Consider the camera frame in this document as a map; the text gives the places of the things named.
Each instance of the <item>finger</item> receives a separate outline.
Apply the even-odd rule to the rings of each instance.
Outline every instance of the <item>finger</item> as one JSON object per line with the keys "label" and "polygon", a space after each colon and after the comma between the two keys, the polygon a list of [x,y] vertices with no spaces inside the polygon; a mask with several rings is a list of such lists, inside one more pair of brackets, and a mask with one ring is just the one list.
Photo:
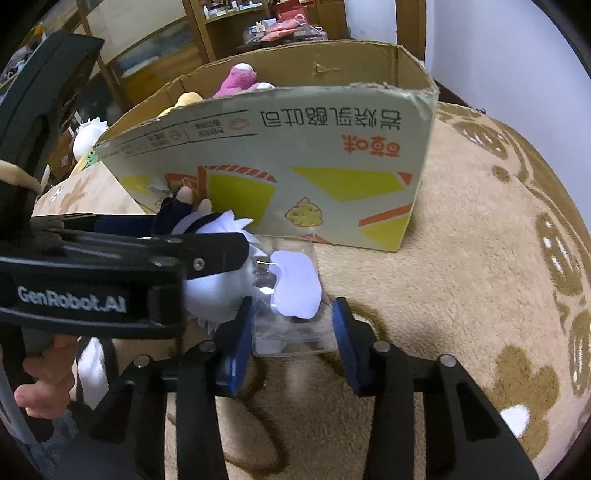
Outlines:
{"label": "finger", "polygon": [[212,201],[210,199],[203,199],[203,201],[197,207],[197,211],[205,216],[212,212]]}
{"label": "finger", "polygon": [[27,408],[27,415],[34,419],[55,420],[68,409],[68,404],[47,408]]}
{"label": "finger", "polygon": [[64,378],[57,384],[38,380],[34,385],[21,385],[14,392],[14,399],[19,407],[45,409],[67,406],[70,402],[70,390],[74,386],[74,375]]}
{"label": "finger", "polygon": [[177,200],[179,202],[193,204],[193,189],[191,187],[180,187],[177,192]]}
{"label": "finger", "polygon": [[48,383],[58,383],[72,372],[78,344],[70,343],[61,348],[51,348],[43,356],[28,356],[22,362],[25,372]]}
{"label": "finger", "polygon": [[66,345],[71,345],[78,341],[78,337],[72,335],[54,335],[53,348],[61,348]]}

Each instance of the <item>white plush toy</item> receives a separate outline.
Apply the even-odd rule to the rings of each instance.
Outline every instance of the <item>white plush toy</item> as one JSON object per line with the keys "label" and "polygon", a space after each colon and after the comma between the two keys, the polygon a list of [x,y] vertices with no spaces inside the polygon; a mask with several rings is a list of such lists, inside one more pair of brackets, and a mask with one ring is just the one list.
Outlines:
{"label": "white plush toy", "polygon": [[99,117],[78,127],[74,146],[72,147],[72,153],[77,162],[92,150],[96,141],[108,128],[107,122],[101,122]]}
{"label": "white plush toy", "polygon": [[[185,230],[202,214],[194,212],[173,229],[173,235]],[[244,297],[255,296],[255,272],[252,259],[267,257],[255,246],[259,239],[244,230],[253,220],[235,219],[229,210],[199,228],[195,233],[242,233],[250,243],[249,260],[240,270],[188,280],[185,286],[185,309],[199,324],[212,333],[221,323],[233,320]],[[318,273],[309,257],[300,252],[278,250],[269,260],[269,271],[276,277],[271,289],[271,308],[284,316],[311,319],[318,312],[322,288]]]}

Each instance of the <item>yellow graphic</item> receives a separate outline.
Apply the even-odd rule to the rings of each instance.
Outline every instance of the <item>yellow graphic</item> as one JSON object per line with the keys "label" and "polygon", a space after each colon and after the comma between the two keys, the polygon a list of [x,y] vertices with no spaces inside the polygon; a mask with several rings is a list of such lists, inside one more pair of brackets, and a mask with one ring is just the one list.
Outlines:
{"label": "yellow graphic", "polygon": [[322,210],[309,198],[304,197],[285,213],[285,218],[295,226],[302,228],[320,226],[322,225]]}
{"label": "yellow graphic", "polygon": [[400,248],[409,218],[410,215],[402,215],[385,222],[359,227],[359,230],[384,250],[395,251]]}
{"label": "yellow graphic", "polygon": [[148,185],[151,183],[150,175],[136,175],[135,177],[123,177],[119,179],[125,190],[130,190],[141,195],[149,195]]}
{"label": "yellow graphic", "polygon": [[337,202],[352,202],[404,190],[394,173],[345,168],[293,167],[294,171],[322,189]]}
{"label": "yellow graphic", "polygon": [[275,193],[274,184],[213,171],[207,176],[207,195],[214,212],[232,210],[235,218],[252,218],[252,225],[261,221]]}

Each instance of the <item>transparent plastic package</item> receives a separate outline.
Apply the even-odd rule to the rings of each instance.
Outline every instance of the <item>transparent plastic package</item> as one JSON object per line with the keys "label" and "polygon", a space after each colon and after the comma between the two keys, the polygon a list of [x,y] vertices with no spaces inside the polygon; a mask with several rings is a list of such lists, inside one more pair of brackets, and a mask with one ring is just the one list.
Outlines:
{"label": "transparent plastic package", "polygon": [[[244,40],[244,44],[248,45],[250,43],[256,43],[261,41],[265,36],[269,33],[273,32],[272,29],[275,25],[267,26],[262,25],[261,28],[257,28],[257,25],[253,25],[248,27],[242,34],[242,39]],[[290,29],[287,36],[293,35],[295,40],[328,40],[326,36],[326,32],[321,27],[313,27],[312,25],[302,23],[296,28]]]}
{"label": "transparent plastic package", "polygon": [[253,257],[255,316],[252,351],[256,356],[287,357],[330,352],[337,349],[332,326],[332,306],[324,291],[318,311],[311,318],[284,316],[277,312],[274,289],[277,277],[271,257],[278,251],[299,252],[309,257],[317,276],[314,244],[300,238],[257,236],[260,254]]}

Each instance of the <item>plush doll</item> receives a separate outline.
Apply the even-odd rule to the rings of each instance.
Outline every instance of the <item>plush doll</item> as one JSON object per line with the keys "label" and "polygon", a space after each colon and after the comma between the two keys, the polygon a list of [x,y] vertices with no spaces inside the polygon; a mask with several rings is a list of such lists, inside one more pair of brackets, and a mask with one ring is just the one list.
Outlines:
{"label": "plush doll", "polygon": [[223,81],[214,98],[235,95],[237,93],[252,90],[265,90],[274,88],[268,82],[255,83],[256,72],[248,63],[238,63],[230,69],[230,74]]}
{"label": "plush doll", "polygon": [[166,110],[164,110],[163,112],[161,112],[158,115],[158,117],[161,117],[161,116],[166,115],[167,113],[169,113],[174,108],[178,108],[178,107],[181,107],[181,106],[187,106],[187,105],[191,105],[193,103],[199,103],[199,102],[203,102],[203,98],[198,93],[195,93],[195,92],[187,92],[187,93],[184,93],[180,97],[178,97],[178,100],[177,100],[176,105],[171,106],[171,107],[168,107]]}
{"label": "plush doll", "polygon": [[242,233],[248,242],[249,260],[242,268],[223,274],[195,278],[185,287],[185,310],[201,327],[212,333],[233,320],[242,299],[256,295],[255,258],[264,258],[276,283],[271,289],[270,307],[286,317],[311,319],[319,310],[322,288],[312,261],[301,252],[263,251],[260,240],[244,230],[252,219],[235,219],[228,210],[212,213],[210,200],[204,199],[192,212],[193,191],[182,187],[175,197],[166,198],[154,219],[154,235],[184,233]]}
{"label": "plush doll", "polygon": [[77,162],[92,150],[96,141],[108,128],[107,122],[101,122],[99,117],[78,127],[72,146],[72,152]]}

